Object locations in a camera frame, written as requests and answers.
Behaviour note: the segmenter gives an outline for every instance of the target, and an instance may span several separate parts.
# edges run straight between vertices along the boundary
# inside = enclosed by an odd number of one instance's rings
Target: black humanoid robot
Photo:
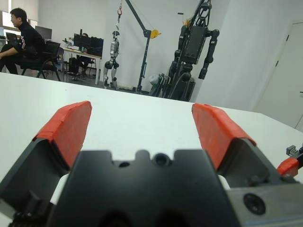
[[[200,3],[187,25],[181,29],[178,49],[175,59],[169,69],[170,88],[162,95],[164,98],[189,101],[194,90],[195,82],[191,77],[193,64],[197,65],[202,48],[207,37],[211,37],[207,57],[201,69],[199,79],[204,79],[210,63],[213,62],[213,53],[217,44],[219,30],[208,30],[211,1],[200,0]]]

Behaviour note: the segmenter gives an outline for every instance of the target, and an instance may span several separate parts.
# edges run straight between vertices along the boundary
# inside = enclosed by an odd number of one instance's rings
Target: black shirt
[[[23,22],[18,29],[21,31],[21,37],[15,49],[29,57],[40,57],[45,48],[42,36],[27,22]]]

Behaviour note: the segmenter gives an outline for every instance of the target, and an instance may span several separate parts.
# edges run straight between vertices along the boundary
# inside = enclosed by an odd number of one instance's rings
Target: humanoid robot
[[[115,77],[117,68],[119,67],[118,62],[116,61],[116,58],[119,55],[119,40],[118,40],[118,31],[113,32],[113,41],[110,46],[110,60],[105,62],[104,66],[104,73],[103,73],[103,81],[104,81],[104,88],[106,89],[109,84],[108,84],[108,70],[112,70],[112,83],[111,86],[117,90],[117,78]]]
[[[191,77],[193,64],[197,65],[206,38],[211,37],[207,56],[199,79],[204,79],[210,63],[213,62],[213,53],[217,44],[219,30],[210,31],[208,22],[212,9],[211,0],[200,0],[193,15],[181,29],[178,49],[175,51],[175,59],[169,70],[171,89],[165,98],[189,101],[195,86]]]

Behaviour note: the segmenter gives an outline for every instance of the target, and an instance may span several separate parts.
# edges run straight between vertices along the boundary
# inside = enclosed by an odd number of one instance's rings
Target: black pants
[[[6,44],[3,46],[1,52],[8,51],[9,49],[13,48],[12,45]],[[18,74],[17,68],[15,64],[20,64],[20,62],[23,59],[23,54],[17,53],[12,56],[3,57],[0,59],[0,72],[2,71],[3,67],[6,66],[6,68],[9,70],[11,74]]]
[[[86,69],[86,68],[88,67],[88,65],[90,64],[91,59],[88,58],[88,57],[80,56],[80,57],[79,57],[79,61],[80,61],[80,66],[81,66],[82,68],[85,68],[85,69]]]
[[[1,52],[7,51],[11,48],[13,48],[13,45],[7,44],[4,45]],[[39,58],[29,57],[22,53],[17,53],[12,56],[4,57],[0,59],[0,72],[2,71],[3,67],[6,66],[6,68],[9,70],[11,74],[18,74],[16,64],[17,65],[28,65],[32,62],[42,62]]]

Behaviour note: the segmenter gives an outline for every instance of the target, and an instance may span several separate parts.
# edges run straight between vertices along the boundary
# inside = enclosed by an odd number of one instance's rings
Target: silver robot
[[[119,40],[118,40],[118,31],[113,32],[113,41],[110,46],[110,60],[105,62],[104,66],[104,72],[103,72],[103,81],[104,81],[104,88],[106,89],[108,84],[108,76],[107,72],[108,70],[112,70],[112,87],[117,90],[117,78],[115,77],[117,68],[119,67],[118,62],[116,62],[116,57],[118,57],[119,54]]]

